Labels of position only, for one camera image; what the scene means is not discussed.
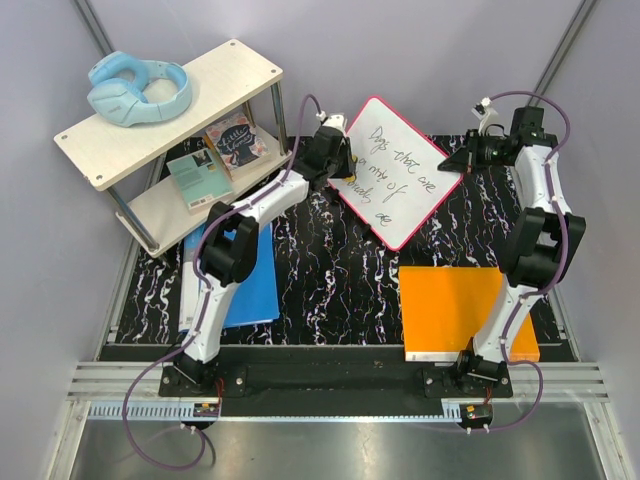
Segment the white shelf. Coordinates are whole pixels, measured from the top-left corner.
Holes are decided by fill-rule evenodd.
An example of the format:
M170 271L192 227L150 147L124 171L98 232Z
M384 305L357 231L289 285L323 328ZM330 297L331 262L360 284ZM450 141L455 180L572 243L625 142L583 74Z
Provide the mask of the white shelf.
M193 100L179 117L123 128L96 114L54 137L97 190L111 187L282 78L279 67L238 40L230 40L205 53L187 63L184 69L193 86ZM150 85L145 95L166 99L174 92L175 87L162 80ZM153 232L147 219L141 220Z
M262 128L256 128L258 135L267 144L270 152L269 155L272 155L272 158L256 167L255 170L248 172L242 178L232 182L233 199L256 185L264 177L283 165L289 158L288 154L280 155L280 144L275 138ZM175 180L171 176L168 176L140 196L134 198L129 202L129 206L149 233L151 233L151 236L160 244L158 250L147 250L149 255L154 258L163 254L168 248L184 238L185 235L204 223L209 214L209 210L205 209L200 213L191 215L187 210L180 190L176 186ZM131 229L128 222L118 213L116 213L116 216L138 242L146 248L145 243L141 241L138 235Z

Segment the wall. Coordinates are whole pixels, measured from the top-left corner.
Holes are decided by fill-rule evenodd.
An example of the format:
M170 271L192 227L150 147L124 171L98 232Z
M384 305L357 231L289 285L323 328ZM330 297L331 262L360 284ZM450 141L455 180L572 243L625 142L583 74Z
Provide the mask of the wall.
M600 2L549 96L572 120L571 140L560 154L560 177L574 213L587 219L561 292L582 355L603 369L640 472L638 18L636 1Z
M128 234L53 142L100 58L69 0L0 3L0 477L35 479L91 358Z
M462 133L484 96L535 86L579 1L92 3L115 48L142 58L185 63L233 37L262 53L284 69L289 133L308 92L348 118L378 94L425 132ZM269 95L254 109L275 133Z

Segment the black marble table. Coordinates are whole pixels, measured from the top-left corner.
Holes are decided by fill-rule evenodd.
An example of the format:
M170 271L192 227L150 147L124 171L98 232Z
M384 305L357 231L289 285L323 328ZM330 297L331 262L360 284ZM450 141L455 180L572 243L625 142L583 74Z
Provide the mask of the black marble table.
M445 152L463 137L437 136ZM202 148L197 139L168 158ZM316 192L273 222L280 318L223 331L223 344L398 345L403 343L398 268L496 266L520 208L506 169L465 177L400 252L385 248L329 192ZM116 343L172 344L177 337L182 244L168 264L140 249ZM561 343L546 299L532 311L540 344Z

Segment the blue headphones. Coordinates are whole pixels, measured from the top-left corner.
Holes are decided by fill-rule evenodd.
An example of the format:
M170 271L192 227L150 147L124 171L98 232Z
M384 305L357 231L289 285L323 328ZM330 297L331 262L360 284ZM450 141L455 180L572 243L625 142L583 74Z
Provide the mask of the blue headphones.
M130 70L131 81L117 77ZM173 98L149 103L142 91L156 78L171 80L178 87ZM134 123L162 122L177 117L191 104L191 84L187 73L175 63L138 60L123 52L113 52L89 71L93 90L87 100L93 109L111 123L129 127Z

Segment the white board with red border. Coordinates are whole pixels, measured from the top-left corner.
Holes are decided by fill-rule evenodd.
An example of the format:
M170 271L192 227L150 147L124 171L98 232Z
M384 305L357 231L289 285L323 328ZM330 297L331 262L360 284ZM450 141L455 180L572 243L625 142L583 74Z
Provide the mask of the white board with red border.
M367 100L347 135L356 179L329 183L389 249L400 250L462 176L439 172L446 155L379 97Z

